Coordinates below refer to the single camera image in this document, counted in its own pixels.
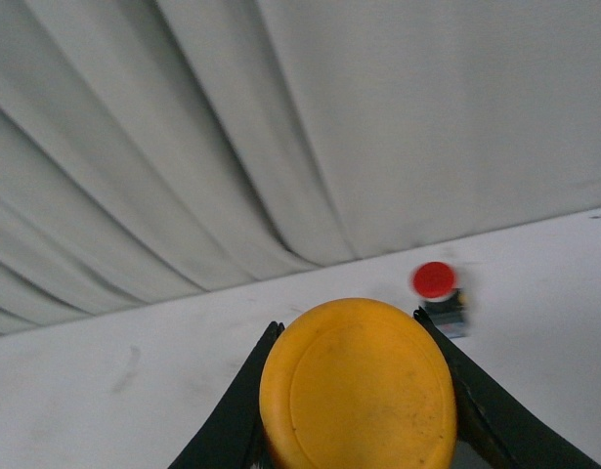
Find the yellow foam pad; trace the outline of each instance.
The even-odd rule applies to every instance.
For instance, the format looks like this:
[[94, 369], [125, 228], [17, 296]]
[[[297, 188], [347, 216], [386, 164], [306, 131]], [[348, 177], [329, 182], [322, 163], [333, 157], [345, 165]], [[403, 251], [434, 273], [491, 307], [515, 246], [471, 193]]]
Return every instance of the yellow foam pad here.
[[282, 469], [447, 469], [456, 441], [448, 366], [411, 317], [374, 300], [317, 306], [268, 356], [260, 408]]

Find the fabric backdrop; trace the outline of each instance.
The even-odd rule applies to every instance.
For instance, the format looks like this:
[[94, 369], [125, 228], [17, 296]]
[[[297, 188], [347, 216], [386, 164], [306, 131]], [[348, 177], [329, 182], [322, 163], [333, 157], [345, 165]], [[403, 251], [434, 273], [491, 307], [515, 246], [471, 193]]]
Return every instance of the fabric backdrop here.
[[0, 334], [600, 205], [601, 1], [0, 2]]

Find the white table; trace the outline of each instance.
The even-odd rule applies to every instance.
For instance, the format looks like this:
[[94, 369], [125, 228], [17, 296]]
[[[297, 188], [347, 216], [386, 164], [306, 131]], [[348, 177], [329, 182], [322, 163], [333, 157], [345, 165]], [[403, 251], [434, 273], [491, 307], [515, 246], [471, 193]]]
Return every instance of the white table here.
[[435, 259], [471, 301], [456, 345], [601, 464], [600, 209], [0, 337], [0, 468], [167, 467], [271, 320], [349, 296], [412, 313]]

